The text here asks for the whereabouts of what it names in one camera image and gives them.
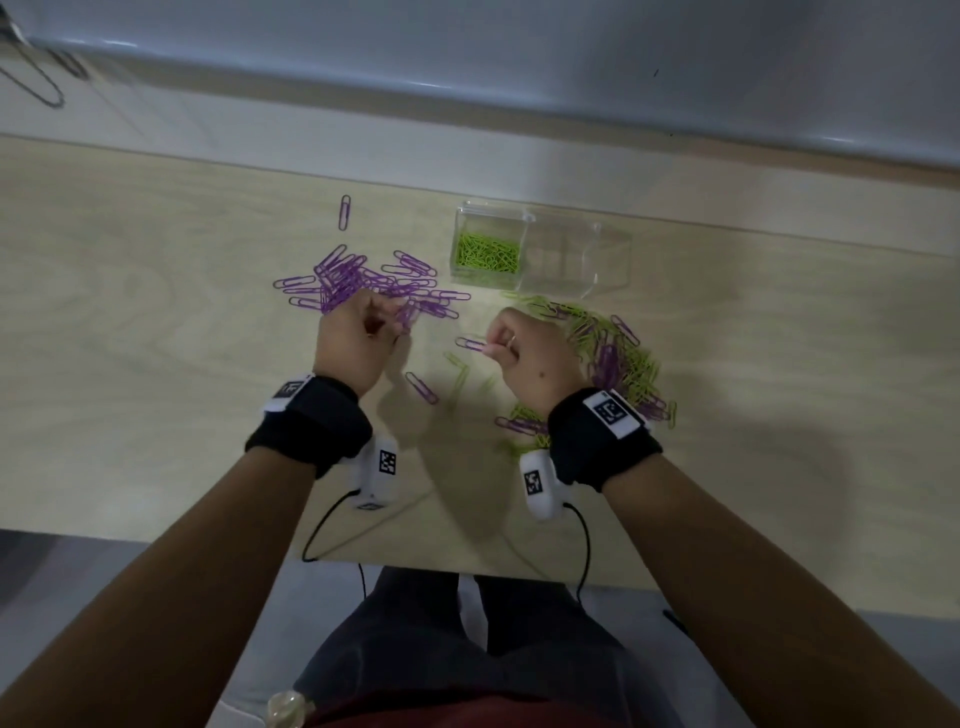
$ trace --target pile of paper clips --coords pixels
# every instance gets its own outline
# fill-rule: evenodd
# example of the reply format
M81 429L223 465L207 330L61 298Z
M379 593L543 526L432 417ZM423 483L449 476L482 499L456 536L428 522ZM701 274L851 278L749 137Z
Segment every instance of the pile of paper clips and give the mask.
M558 303L544 296L504 295L525 305L531 315L552 320L564 329L593 386L615 390L649 420L666 422L671 429L676 425L677 403L664 400L654 385L660 364L640 346L639 337L623 319L616 314L607 318L575 303ZM454 343L473 352L484 346L484 342L466 336ZM529 407L518 403L507 417L497 417L494 423L534 438L532 445L508 441L515 456L550 447L546 422Z
M389 296L405 298L397 319L409 330L421 313L440 319L456 319L460 314L451 304L469 301L463 291L437 288L437 269L403 251L394 251L396 263L368 268L367 257L347 253L346 245L338 245L313 267L313 274L292 276L274 281L274 288L291 294L289 303L329 313L361 288Z

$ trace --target dark pants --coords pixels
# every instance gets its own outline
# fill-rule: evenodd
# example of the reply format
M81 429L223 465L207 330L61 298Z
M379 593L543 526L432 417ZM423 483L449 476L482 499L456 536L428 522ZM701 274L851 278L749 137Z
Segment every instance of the dark pants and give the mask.
M633 725L679 726L639 664L562 584L477 576L487 650L460 621L460 576L384 567L295 684L321 710L383 690L514 692Z

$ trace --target left hand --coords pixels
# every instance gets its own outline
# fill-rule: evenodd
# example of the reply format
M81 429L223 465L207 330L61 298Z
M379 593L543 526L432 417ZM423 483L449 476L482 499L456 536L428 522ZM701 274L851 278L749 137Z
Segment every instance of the left hand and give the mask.
M396 320L401 306L403 301L361 288L323 316L313 373L342 381L357 397L367 394L403 333Z

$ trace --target right hand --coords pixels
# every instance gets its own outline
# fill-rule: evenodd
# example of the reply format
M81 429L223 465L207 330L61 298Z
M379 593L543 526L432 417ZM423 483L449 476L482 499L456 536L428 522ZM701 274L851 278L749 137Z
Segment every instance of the right hand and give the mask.
M516 398L544 419L562 400L589 387L560 328L515 308L493 319L483 354L500 365Z

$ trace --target floor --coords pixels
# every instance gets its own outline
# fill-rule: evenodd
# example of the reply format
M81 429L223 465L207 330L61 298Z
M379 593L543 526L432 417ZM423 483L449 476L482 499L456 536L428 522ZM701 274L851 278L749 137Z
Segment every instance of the floor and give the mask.
M0 691L144 545L0 530ZM367 566L371 585L379 567ZM461 584L464 624L483 643L486 624L476 586ZM316 645L362 598L355 564L288 561L208 728L259 721L274 692L286 690ZM688 726L751 725L693 643L660 610L656 592L590 588L588 612L656 675ZM960 622L881 614L867 621L923 675L960 703Z

